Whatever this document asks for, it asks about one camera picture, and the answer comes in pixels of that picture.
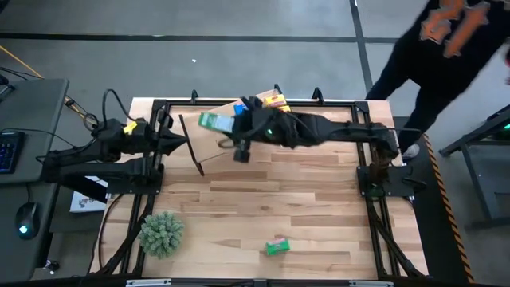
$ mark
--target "succulent plant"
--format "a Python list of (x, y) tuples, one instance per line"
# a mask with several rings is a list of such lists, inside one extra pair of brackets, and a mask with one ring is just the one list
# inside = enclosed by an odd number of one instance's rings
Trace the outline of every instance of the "succulent plant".
[(143, 251), (158, 259), (171, 256), (181, 244), (184, 223), (174, 214), (149, 215), (139, 234)]

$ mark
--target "desk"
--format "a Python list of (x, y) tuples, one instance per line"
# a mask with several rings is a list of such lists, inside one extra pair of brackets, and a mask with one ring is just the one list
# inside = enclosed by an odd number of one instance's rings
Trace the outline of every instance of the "desk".
[[(16, 90), (7, 97), (15, 101), (3, 107), (19, 107), (12, 110), (2, 109), (0, 103), (0, 129), (35, 128), (55, 132), (61, 114), (64, 96), (69, 82), (67, 80), (18, 81), (13, 85)], [(17, 170), (12, 175), (17, 179), (25, 178), (24, 172), (38, 177), (41, 165), (35, 160), (36, 155), (44, 155), (50, 149), (53, 136), (40, 132), (26, 132)], [(33, 145), (31, 141), (44, 143)], [(28, 281), (36, 267), (42, 267), (46, 260), (45, 248), (51, 241), (49, 224), (57, 198), (57, 185), (50, 183), (30, 183), (32, 202), (37, 203), (37, 212), (41, 219), (39, 233), (32, 240), (21, 240), (14, 225), (14, 216), (18, 208), (27, 201), (26, 183), (2, 184), (0, 186), (0, 254), (4, 266), (0, 268), (0, 282)]]
[[(148, 119), (153, 100), (135, 98), (131, 115)], [(372, 121), (394, 126), (388, 102), (369, 102), (369, 107)], [(209, 109), (174, 106), (172, 131), (182, 134), (179, 114), (186, 120)], [(346, 108), (293, 111), (351, 119)], [(232, 152), (208, 159), (202, 162), (202, 177), (186, 145), (165, 158), (163, 189), (155, 198), (154, 213), (175, 212), (186, 228), (173, 257), (146, 257), (144, 277), (376, 278), (366, 206), (355, 175), (355, 143), (328, 142), (295, 150), (252, 143), (250, 159), (248, 164), (235, 163)], [(126, 235), (132, 201), (132, 196), (124, 196), (106, 222), (104, 261)], [(396, 242), (427, 273), (413, 209), (403, 199), (387, 201)], [(265, 243), (279, 236), (289, 238), (291, 251), (266, 256)], [(381, 245), (389, 269), (387, 250)], [(138, 249), (137, 243), (133, 246), (129, 270)], [(95, 270), (97, 253), (90, 271)]]

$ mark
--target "sneaker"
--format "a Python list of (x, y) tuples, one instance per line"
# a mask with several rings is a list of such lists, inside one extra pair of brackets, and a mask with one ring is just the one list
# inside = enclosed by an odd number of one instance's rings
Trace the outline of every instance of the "sneaker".
[(412, 146), (407, 148), (407, 151), (402, 154), (403, 160), (410, 160), (416, 157), (418, 153), (420, 152), (420, 146), (418, 146), (416, 143)]

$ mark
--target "keyboard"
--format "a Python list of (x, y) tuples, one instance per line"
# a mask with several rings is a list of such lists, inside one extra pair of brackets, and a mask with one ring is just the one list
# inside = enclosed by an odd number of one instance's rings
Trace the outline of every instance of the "keyboard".
[(0, 174), (12, 174), (23, 148), (24, 132), (0, 134)]

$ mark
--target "yellow package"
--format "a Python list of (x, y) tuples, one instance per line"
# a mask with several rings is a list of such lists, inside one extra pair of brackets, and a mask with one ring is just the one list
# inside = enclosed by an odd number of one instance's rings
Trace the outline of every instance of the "yellow package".
[(282, 110), (284, 112), (290, 112), (290, 107), (288, 105), (285, 105), (283, 107), (278, 107), (279, 110)]
[(264, 99), (264, 107), (278, 108), (287, 105), (284, 95), (268, 96)]

